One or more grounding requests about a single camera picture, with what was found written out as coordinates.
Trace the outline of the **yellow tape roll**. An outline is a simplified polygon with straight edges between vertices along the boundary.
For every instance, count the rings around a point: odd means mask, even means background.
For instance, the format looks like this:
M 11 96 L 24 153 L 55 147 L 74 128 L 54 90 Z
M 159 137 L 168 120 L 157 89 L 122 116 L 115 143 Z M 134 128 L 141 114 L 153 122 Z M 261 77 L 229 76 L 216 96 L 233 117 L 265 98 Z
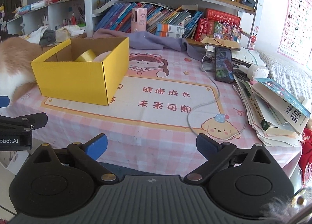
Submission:
M 93 62 L 97 55 L 91 50 L 83 52 L 75 62 Z

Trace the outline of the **pink plush pig toy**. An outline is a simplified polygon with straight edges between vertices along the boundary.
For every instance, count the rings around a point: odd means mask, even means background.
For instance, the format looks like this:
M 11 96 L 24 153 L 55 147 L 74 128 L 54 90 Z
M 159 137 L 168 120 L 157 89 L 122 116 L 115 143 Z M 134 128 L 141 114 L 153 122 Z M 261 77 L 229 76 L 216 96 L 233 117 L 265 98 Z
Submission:
M 94 58 L 93 62 L 102 62 L 110 54 L 111 54 L 111 51 L 106 51 L 104 53 L 101 53 L 96 58 Z

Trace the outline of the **orange white cat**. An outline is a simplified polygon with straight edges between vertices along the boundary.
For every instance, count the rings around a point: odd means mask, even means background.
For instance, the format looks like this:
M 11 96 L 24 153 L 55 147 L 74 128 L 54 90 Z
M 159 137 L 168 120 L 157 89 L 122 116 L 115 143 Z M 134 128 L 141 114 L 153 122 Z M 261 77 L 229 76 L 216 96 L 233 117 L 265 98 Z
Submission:
M 10 37 L 1 43 L 1 95 L 12 106 L 36 86 L 31 62 L 43 54 L 39 44 L 20 37 Z

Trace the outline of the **stack of books and papers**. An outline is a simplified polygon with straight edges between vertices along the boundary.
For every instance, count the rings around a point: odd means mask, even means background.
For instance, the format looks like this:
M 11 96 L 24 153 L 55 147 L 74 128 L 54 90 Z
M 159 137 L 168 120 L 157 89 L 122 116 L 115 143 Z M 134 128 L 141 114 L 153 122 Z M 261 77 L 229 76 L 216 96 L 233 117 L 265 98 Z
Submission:
M 206 37 L 206 53 L 232 51 L 232 79 L 238 85 L 248 123 L 267 146 L 299 147 L 311 122 L 311 73 L 294 61 Z

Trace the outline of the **pink cartoon table mat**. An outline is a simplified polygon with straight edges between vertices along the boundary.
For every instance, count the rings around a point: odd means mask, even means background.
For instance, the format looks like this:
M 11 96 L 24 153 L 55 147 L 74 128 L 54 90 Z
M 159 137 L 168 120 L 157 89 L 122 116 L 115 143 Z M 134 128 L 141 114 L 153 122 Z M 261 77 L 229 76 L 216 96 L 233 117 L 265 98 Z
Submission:
M 47 125 L 33 137 L 57 148 L 104 133 L 108 148 L 101 162 L 159 174 L 186 175 L 204 162 L 195 146 L 203 123 L 225 128 L 225 137 L 239 148 L 259 142 L 231 84 L 215 82 L 184 53 L 159 55 L 168 62 L 168 76 L 128 73 L 108 106 L 43 97 L 34 88 L 1 114 L 46 113 Z

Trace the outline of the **black smartphone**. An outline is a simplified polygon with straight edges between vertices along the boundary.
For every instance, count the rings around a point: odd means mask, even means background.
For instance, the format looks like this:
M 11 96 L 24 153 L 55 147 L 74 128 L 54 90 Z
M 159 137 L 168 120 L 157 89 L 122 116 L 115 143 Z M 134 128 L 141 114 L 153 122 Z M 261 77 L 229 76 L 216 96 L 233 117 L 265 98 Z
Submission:
M 215 80 L 229 84 L 234 82 L 232 53 L 230 49 L 215 48 Z

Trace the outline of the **yellow cardboard box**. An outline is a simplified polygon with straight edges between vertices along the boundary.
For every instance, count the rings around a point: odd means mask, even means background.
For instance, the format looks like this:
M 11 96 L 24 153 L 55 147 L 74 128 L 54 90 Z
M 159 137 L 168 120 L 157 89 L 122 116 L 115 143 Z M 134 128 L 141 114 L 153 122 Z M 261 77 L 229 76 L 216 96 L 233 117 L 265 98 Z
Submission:
M 75 62 L 91 49 L 102 62 Z M 73 38 L 31 62 L 42 96 L 108 106 L 129 68 L 128 38 Z

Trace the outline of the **crumpled white paper bag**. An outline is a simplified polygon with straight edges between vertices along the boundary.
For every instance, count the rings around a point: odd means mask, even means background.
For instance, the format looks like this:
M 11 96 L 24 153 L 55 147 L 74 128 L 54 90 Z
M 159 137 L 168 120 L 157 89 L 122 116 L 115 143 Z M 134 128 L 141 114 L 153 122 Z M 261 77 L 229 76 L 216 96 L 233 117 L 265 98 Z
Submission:
M 81 29 L 80 26 L 77 26 L 77 25 L 64 26 L 55 31 L 56 42 L 61 43 L 67 39 L 70 39 L 72 37 L 75 37 L 77 35 L 81 35 L 84 33 L 85 33 L 85 30 Z

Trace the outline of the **pink and purple cloth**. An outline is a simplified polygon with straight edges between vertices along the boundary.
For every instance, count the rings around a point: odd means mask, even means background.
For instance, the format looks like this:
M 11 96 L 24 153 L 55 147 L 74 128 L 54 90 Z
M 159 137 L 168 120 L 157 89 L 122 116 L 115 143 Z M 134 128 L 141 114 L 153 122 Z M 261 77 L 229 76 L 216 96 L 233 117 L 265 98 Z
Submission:
M 204 54 L 192 47 L 184 38 L 159 37 L 146 31 L 125 33 L 116 30 L 99 29 L 93 34 L 93 39 L 98 38 L 129 38 L 129 47 L 141 50 L 163 50 L 171 49 L 186 52 L 190 58 L 201 61 Z

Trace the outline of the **lower orange white box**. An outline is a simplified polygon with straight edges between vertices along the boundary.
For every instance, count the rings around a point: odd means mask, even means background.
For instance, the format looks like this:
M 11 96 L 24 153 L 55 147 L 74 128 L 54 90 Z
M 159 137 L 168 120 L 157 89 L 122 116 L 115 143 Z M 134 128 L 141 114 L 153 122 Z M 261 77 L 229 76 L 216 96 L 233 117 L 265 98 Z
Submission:
M 183 37 L 183 34 L 181 33 L 173 33 L 173 32 L 161 32 L 157 31 L 155 35 L 159 37 L 166 37 L 166 38 L 175 38 L 175 39 L 180 39 Z

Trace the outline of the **orange white box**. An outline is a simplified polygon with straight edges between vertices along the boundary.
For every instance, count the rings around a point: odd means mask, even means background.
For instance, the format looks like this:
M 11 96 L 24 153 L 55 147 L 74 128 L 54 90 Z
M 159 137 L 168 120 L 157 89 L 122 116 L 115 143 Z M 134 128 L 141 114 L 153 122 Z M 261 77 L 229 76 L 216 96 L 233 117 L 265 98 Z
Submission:
M 173 33 L 173 32 L 161 32 L 157 31 L 155 35 L 159 37 L 166 37 L 166 38 L 175 38 L 175 39 L 180 39 L 183 37 L 183 34 L 181 33 Z
M 158 32 L 168 32 L 168 33 L 184 33 L 184 27 L 179 25 L 172 25 L 172 24 L 157 24 L 157 31 Z

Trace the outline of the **upper orange white box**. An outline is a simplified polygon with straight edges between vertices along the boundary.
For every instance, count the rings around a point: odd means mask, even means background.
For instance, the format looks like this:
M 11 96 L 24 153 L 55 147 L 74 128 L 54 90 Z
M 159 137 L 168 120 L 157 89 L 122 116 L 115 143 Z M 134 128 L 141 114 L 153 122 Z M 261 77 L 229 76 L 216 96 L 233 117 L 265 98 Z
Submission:
M 168 33 L 184 33 L 184 27 L 179 25 L 172 25 L 172 24 L 157 24 L 157 31 L 158 32 L 168 32 Z

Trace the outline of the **red dictionary book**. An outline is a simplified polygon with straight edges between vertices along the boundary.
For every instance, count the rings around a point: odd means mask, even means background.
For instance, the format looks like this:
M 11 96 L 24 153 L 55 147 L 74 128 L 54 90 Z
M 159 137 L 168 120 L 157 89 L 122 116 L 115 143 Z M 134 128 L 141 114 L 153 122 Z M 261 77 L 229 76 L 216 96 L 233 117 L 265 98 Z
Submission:
M 205 16 L 206 18 L 210 20 L 220 21 L 224 23 L 231 23 L 231 24 L 238 25 L 238 26 L 241 23 L 240 17 L 223 12 L 223 11 L 214 10 L 214 9 L 206 9 Z

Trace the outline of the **pink cylindrical toy case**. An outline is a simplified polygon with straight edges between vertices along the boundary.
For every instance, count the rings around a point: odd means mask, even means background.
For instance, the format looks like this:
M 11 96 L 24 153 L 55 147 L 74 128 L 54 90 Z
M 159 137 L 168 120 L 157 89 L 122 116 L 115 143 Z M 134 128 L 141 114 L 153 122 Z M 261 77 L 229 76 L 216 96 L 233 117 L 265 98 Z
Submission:
M 146 31 L 146 8 L 133 8 L 131 16 L 131 33 Z

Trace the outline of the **alphabet wall poster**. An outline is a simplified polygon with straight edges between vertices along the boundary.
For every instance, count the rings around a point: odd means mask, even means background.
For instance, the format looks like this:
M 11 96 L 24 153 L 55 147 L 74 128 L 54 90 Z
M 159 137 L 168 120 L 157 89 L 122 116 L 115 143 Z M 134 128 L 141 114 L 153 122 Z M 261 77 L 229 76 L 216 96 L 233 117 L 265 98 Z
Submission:
M 278 53 L 302 65 L 311 62 L 311 0 L 288 0 Z

